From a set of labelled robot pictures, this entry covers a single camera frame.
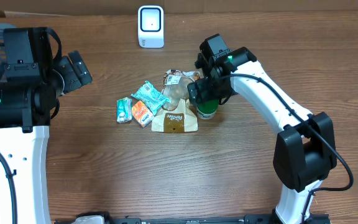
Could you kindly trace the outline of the green lid white jar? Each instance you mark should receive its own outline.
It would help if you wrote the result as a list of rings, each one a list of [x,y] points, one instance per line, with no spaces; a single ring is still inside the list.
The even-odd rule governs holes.
[[[201,119],[212,119],[216,114],[219,106],[219,100],[211,100],[205,103],[198,104],[197,115]]]

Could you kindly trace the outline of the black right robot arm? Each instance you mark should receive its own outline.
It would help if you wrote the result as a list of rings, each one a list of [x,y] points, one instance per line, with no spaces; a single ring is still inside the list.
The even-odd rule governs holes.
[[[333,122],[292,100],[246,47],[231,50],[219,34],[205,39],[195,67],[204,77],[189,84],[190,102],[199,113],[232,95],[244,97],[276,135],[273,167],[283,187],[270,215],[246,215],[245,223],[329,223],[310,212],[314,192],[337,165]]]

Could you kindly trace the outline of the green blue tissue packet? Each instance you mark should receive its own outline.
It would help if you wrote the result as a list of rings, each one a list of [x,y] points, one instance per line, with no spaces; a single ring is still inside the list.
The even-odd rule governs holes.
[[[117,100],[117,122],[126,123],[132,120],[132,100],[128,97]]]

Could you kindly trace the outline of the orange tissue packet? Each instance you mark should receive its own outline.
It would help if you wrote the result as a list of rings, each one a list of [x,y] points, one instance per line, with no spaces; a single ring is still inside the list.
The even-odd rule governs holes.
[[[132,107],[132,116],[143,128],[154,119],[154,114],[142,101]]]

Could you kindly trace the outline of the teal wet wipes pack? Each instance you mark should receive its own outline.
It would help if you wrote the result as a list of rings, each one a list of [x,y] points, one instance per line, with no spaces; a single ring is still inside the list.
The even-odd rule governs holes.
[[[153,113],[153,115],[156,115],[165,103],[171,102],[167,96],[164,96],[147,80],[131,96],[139,101],[142,101]]]

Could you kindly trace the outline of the brown bread snack bag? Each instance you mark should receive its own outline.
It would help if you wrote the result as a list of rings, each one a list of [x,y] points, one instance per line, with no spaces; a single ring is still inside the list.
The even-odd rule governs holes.
[[[188,84],[200,79],[200,72],[168,70],[163,77],[162,94],[170,102],[163,104],[152,120],[152,131],[189,133],[198,130],[198,120],[190,109]]]

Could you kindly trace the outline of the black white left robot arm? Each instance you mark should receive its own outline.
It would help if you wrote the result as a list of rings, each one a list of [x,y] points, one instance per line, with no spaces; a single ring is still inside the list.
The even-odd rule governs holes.
[[[48,27],[2,32],[0,223],[50,223],[46,155],[59,98],[92,82],[77,51],[52,51]]]

